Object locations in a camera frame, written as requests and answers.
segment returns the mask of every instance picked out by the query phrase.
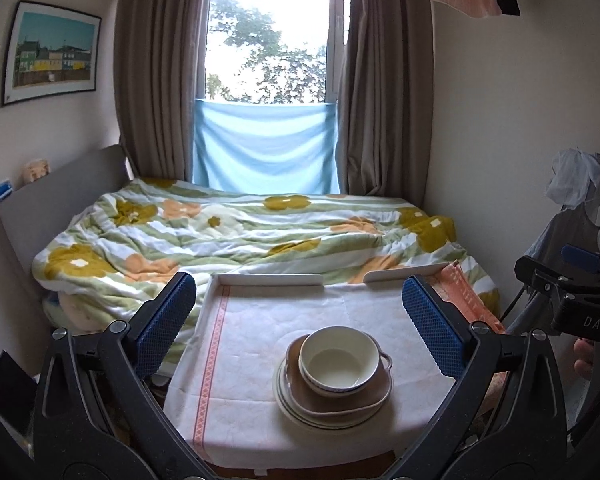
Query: white wall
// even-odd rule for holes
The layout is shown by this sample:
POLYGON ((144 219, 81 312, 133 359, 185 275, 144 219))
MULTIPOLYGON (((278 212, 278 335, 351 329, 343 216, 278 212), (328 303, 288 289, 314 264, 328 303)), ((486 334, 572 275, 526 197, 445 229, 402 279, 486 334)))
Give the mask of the white wall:
POLYGON ((544 197, 558 150, 600 152, 600 0, 518 0, 522 16, 434 10, 436 79, 426 209, 507 304, 517 258, 557 212, 544 197))
MULTIPOLYGON (((0 86, 2 60, 18 0, 0 0, 0 86)), ((103 17, 96 92, 53 96, 0 108, 0 180, 20 185, 23 165, 46 158, 58 168, 79 155, 118 139, 112 88, 112 45, 116 0, 33 0, 103 17)), ((14 280, 0 231, 0 351, 7 350, 30 373, 39 371, 49 327, 40 307, 14 280)))

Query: screw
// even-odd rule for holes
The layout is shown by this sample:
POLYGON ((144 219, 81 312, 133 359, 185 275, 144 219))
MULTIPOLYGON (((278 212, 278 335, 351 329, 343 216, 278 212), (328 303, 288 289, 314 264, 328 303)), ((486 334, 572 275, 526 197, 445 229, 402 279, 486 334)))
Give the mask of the screw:
POLYGON ((126 323, 124 321, 120 321, 120 320, 114 321, 113 323, 111 323, 109 325, 109 331, 113 332, 114 334, 119 334, 125 328, 126 328, 126 323))
POLYGON ((486 334, 491 328, 483 321, 476 321, 471 325, 471 330, 477 334, 486 334))
POLYGON ((66 336, 65 328, 58 328, 57 330, 54 330, 54 332, 51 335, 51 337, 56 341, 60 341, 64 336, 66 336))
POLYGON ((535 330, 534 330, 534 331, 531 333, 531 335, 532 335, 534 338, 538 339, 538 341, 544 341, 544 340, 546 339, 546 334, 545 334, 545 333, 544 333, 542 330, 540 330, 539 328, 536 328, 536 329, 535 329, 535 330))

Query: plate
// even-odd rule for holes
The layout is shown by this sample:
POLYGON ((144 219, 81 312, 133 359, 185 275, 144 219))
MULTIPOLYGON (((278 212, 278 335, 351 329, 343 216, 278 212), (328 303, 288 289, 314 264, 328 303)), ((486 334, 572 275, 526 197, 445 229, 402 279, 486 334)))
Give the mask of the plate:
POLYGON ((284 368, 285 360, 280 363, 273 377, 274 397, 283 414, 300 426, 327 431, 350 430, 368 421, 380 410, 380 408, 382 408, 382 406, 377 406, 364 413, 349 413, 324 418, 308 416, 299 412, 298 408, 294 405, 293 400, 289 397, 285 386, 286 380, 284 379, 284 368))

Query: tree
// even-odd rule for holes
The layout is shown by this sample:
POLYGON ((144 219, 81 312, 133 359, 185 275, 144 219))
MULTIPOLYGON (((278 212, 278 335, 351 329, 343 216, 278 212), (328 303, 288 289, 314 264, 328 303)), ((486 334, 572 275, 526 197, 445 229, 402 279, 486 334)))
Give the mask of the tree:
POLYGON ((235 0, 211 0, 208 30, 225 33, 225 45, 250 51, 238 75, 252 73, 258 88, 256 96, 234 96, 210 74, 206 86, 211 98, 219 94, 227 101, 260 104, 324 102, 326 46, 315 52, 290 48, 273 25, 270 14, 258 9, 245 9, 235 0))

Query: white bowl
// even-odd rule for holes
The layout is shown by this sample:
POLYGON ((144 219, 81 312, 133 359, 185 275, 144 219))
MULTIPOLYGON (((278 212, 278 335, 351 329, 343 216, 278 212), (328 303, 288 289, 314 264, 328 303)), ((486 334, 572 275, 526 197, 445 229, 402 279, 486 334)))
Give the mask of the white bowl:
POLYGON ((328 326, 302 343, 298 365, 309 387, 321 395, 350 395, 362 389, 380 362, 376 342, 349 326, 328 326))

